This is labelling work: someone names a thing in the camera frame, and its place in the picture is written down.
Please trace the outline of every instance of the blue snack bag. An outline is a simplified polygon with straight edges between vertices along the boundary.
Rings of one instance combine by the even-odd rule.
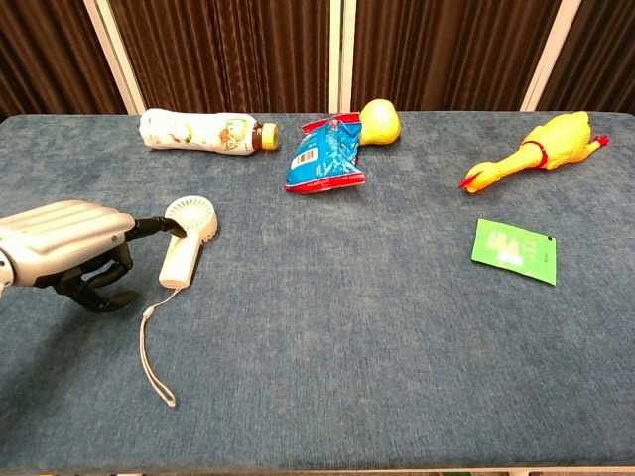
[[[317,193],[366,182],[358,169],[359,114],[341,114],[303,127],[307,134],[291,161],[285,190]]]

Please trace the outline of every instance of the fan head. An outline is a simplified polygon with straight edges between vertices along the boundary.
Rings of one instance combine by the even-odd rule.
[[[166,218],[172,218],[188,236],[197,235],[201,241],[213,237],[218,227],[213,205],[202,196],[184,196],[173,201],[166,210]]]

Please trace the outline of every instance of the green sachet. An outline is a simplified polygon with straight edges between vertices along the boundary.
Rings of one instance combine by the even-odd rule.
[[[480,218],[472,260],[556,284],[556,238]]]

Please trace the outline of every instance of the white handheld fan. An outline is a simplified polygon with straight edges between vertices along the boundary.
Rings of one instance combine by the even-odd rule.
[[[186,238],[173,236],[168,253],[159,274],[159,281],[166,288],[187,288],[196,264],[200,245],[216,233],[218,220],[213,205],[202,196],[184,196],[172,202],[166,210],[166,218],[172,218],[188,233]]]
[[[155,375],[148,360],[146,324],[155,308],[165,304],[176,293],[190,285],[200,245],[214,236],[218,228],[218,220],[213,205],[202,196],[184,196],[173,201],[166,210],[166,218],[172,218],[179,223],[188,235],[185,238],[173,236],[170,240],[168,252],[159,274],[159,281],[174,292],[166,300],[148,307],[143,313],[139,329],[139,353],[141,354],[143,370],[150,384],[166,404],[175,407],[177,405],[175,394]]]

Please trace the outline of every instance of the silver robotic arm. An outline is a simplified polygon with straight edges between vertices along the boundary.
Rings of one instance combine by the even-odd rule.
[[[0,298],[8,286],[53,286],[93,312],[118,310],[137,294],[102,297],[97,288],[132,268],[127,242],[160,231],[185,237],[174,220],[136,220],[126,213],[83,200],[51,203],[0,219]],[[86,273],[110,267],[88,280]]]

